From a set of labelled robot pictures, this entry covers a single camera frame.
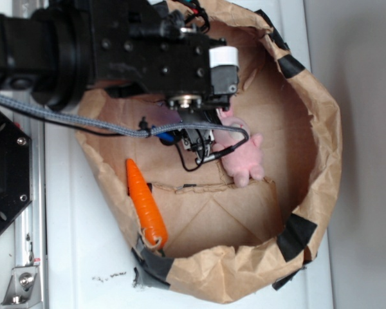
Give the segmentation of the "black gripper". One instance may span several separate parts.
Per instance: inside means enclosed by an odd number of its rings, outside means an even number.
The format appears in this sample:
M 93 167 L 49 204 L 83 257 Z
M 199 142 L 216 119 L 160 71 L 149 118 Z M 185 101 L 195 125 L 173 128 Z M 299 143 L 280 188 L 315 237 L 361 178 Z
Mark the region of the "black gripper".
M 91 89 L 113 98 L 156 95 L 182 117 L 174 130 L 201 161 L 232 153 L 239 143 L 211 151 L 220 121 L 208 113 L 228 110 L 237 91 L 238 51 L 208 36 L 210 25 L 192 24 L 166 2 L 91 1 Z

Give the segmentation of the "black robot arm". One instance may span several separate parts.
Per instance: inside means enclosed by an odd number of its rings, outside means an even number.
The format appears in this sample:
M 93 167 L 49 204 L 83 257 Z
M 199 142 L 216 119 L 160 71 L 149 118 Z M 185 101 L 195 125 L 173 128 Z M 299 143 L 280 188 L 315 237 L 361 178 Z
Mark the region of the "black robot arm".
M 238 143 L 211 151 L 228 126 L 238 88 L 238 51 L 208 36 L 199 1 L 50 1 L 27 19 L 0 15 L 0 90 L 28 91 L 53 111 L 73 108 L 91 89 L 113 98 L 152 96 L 181 116 L 179 125 L 151 128 L 173 143 L 184 140 L 199 164 L 230 154 Z

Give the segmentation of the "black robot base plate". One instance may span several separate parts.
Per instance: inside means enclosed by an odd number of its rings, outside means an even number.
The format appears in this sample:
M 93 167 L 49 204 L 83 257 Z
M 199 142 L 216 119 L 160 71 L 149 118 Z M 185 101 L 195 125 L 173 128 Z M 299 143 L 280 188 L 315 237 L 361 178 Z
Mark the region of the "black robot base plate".
M 31 202 L 30 142 L 0 112 L 0 235 Z

